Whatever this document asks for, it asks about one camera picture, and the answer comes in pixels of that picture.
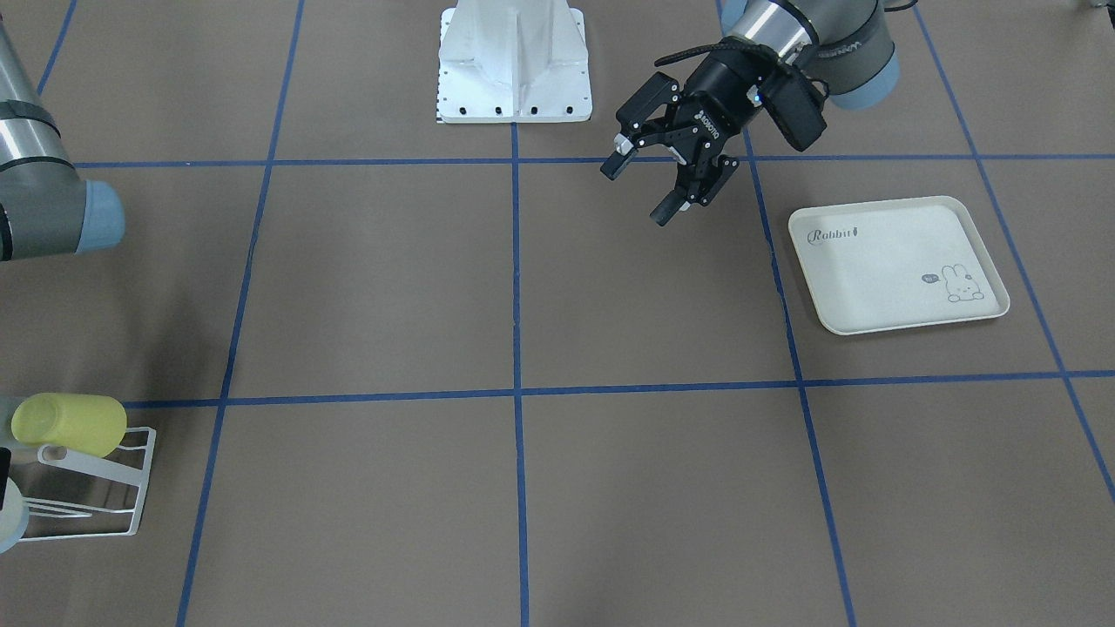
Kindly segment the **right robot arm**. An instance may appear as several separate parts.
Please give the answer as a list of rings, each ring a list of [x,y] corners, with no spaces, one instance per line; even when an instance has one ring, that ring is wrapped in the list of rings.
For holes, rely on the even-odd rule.
[[[126,215],[104,181],[81,179],[7,32],[1,32],[3,261],[119,245]]]

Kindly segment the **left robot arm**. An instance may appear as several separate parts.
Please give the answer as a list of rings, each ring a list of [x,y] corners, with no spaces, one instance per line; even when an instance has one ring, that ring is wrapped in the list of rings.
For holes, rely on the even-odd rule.
[[[648,146],[665,146],[676,160],[673,189],[652,211],[657,225],[720,194],[740,167],[726,144],[762,112],[804,152],[828,127],[826,105],[864,110],[900,76],[883,1],[728,1],[721,31],[716,44],[657,59],[658,70],[617,110],[605,179]],[[685,81],[660,71],[689,58],[699,64]]]

